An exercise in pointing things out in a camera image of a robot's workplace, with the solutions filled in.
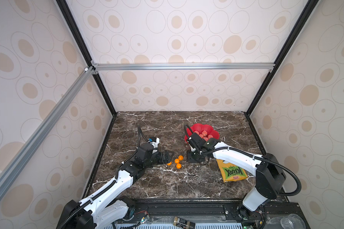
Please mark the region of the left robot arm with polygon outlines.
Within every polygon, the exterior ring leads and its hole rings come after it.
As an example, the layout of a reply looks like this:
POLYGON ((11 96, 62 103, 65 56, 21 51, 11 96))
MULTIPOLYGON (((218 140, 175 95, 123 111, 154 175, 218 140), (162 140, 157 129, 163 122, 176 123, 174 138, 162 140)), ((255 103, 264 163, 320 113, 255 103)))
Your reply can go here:
POLYGON ((138 128, 138 145, 133 155, 122 162, 115 176, 88 197, 69 201, 61 213, 58 229, 103 229, 119 219, 131 219, 135 204, 119 194, 131 187, 154 165, 171 162, 170 152, 160 152, 157 137, 146 138, 138 128))

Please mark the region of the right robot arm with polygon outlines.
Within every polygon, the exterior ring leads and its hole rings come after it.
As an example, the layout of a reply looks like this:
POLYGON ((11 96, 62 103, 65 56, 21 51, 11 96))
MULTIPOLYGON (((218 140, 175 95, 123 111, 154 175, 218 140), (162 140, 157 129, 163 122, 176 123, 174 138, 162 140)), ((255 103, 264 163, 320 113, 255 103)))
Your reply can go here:
POLYGON ((300 179, 294 172, 279 164, 276 157, 267 153, 266 155, 251 154, 238 148, 231 147, 217 138, 204 137, 195 133, 192 128, 184 125, 185 141, 191 150, 188 153, 194 162, 202 162, 206 158, 227 161, 234 164, 256 178, 256 185, 247 193, 238 206, 241 218, 247 218, 255 212, 259 206, 265 205, 269 200, 278 196, 295 196, 302 190, 300 179), (283 192, 282 186, 288 173, 296 182, 296 189, 292 192, 283 192))

